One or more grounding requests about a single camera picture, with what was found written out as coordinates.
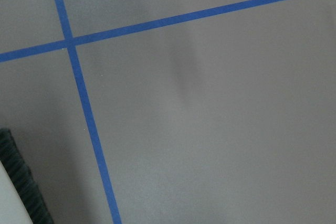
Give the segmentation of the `beige hand brush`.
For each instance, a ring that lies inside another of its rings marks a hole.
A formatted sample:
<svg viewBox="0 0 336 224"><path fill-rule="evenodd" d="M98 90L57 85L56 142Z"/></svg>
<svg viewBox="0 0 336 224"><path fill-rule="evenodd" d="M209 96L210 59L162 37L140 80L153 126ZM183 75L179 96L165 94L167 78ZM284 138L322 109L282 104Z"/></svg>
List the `beige hand brush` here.
<svg viewBox="0 0 336 224"><path fill-rule="evenodd" d="M1 163L32 223L54 223L31 170L7 128L1 129Z"/></svg>

